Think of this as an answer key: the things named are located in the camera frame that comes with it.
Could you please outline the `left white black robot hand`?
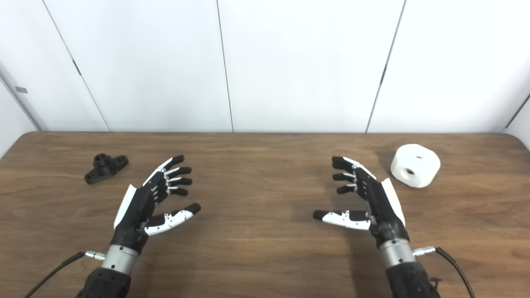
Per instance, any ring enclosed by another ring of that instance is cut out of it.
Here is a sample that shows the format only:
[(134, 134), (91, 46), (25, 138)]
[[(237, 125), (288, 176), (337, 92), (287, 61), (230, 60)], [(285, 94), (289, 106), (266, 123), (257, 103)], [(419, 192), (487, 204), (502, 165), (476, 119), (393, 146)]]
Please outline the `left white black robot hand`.
[(110, 245), (132, 249), (140, 254), (150, 236), (165, 233), (201, 211), (197, 202), (178, 209), (155, 215), (155, 208), (171, 195), (185, 197), (193, 180), (187, 178), (193, 170), (180, 166), (184, 155), (169, 158), (149, 175), (141, 187), (129, 185), (118, 208), (113, 223), (114, 233)]

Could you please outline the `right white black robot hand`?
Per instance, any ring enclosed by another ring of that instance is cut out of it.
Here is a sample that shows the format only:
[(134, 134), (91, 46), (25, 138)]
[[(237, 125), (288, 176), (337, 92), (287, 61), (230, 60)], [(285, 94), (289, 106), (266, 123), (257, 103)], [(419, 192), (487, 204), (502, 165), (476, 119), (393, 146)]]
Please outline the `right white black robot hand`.
[(401, 211), (399, 198), (390, 179), (378, 181), (359, 162), (344, 156), (333, 156), (332, 167), (341, 170), (333, 174), (335, 181), (348, 181), (337, 188), (337, 194), (357, 194), (369, 209), (367, 211), (322, 211), (313, 212), (313, 218), (324, 223), (343, 228), (366, 230), (375, 238), (380, 247), (387, 241), (410, 240), (406, 230), (405, 217)]

